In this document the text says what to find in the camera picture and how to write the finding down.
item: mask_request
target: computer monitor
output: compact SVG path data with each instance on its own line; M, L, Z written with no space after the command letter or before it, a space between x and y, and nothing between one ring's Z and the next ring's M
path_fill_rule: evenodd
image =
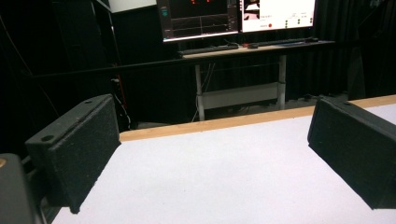
M314 24L315 0L240 0L240 32L259 32Z
M238 33L237 0L157 0L163 42Z

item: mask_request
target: desk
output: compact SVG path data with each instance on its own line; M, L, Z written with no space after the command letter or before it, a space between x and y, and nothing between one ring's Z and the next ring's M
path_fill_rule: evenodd
M214 56L224 56L230 54L246 54L252 51L265 53L266 51L274 49L288 49L290 47L303 47L308 45L322 45L331 43L330 41L319 41L316 43L292 43L279 46L265 46L257 49L239 48L222 50L208 53L198 53L192 55L185 55L185 59L195 58L207 58ZM285 108L285 94L286 94L286 61L287 55L283 54L279 56L279 75L277 82L250 86L244 88L235 88L225 91L212 91L203 92L201 82L201 65L198 63L195 65L195 77L197 84L197 105L199 119L205 120L205 109L217 108L228 105L241 105L252 102L259 102L264 100L277 99L277 105L279 109Z
M396 123L396 95L353 103ZM312 112L122 133L78 215L63 208L53 223L395 223L308 146Z

